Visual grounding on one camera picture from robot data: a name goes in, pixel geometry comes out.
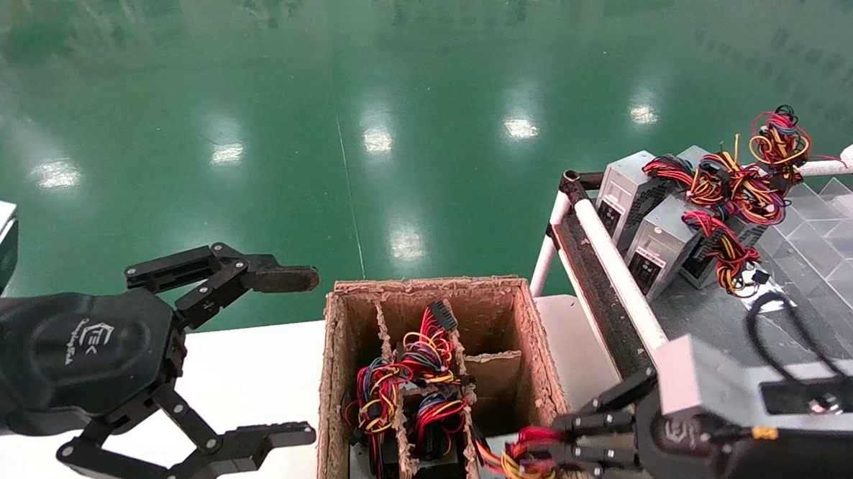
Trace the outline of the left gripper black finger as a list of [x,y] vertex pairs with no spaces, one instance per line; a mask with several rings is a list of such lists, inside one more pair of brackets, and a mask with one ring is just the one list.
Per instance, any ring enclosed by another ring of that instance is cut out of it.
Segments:
[[154,294],[194,286],[177,298],[174,314],[179,328],[198,329],[248,291],[297,293],[319,285],[314,266],[277,261],[270,253],[245,254],[217,242],[131,265],[123,275],[128,289]]

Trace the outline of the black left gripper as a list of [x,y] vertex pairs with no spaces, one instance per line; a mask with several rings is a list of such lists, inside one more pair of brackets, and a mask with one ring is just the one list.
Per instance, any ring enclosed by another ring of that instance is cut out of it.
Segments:
[[[78,431],[57,460],[93,479],[219,479],[258,471],[277,448],[316,440],[308,422],[247,425],[223,434],[171,383],[187,355],[166,301],[146,290],[0,300],[0,436]],[[157,409],[193,442],[172,467],[104,449]]]

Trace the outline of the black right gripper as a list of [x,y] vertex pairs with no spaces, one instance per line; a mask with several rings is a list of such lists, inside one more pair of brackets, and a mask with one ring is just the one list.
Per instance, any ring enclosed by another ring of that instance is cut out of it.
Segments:
[[657,382],[657,371],[640,370],[552,422],[561,437],[628,434],[635,427],[636,452],[559,443],[553,448],[555,465],[594,479],[624,479],[623,472],[646,472],[654,479],[726,479],[730,455],[723,448],[741,426],[715,414],[664,415],[660,393],[653,390]]

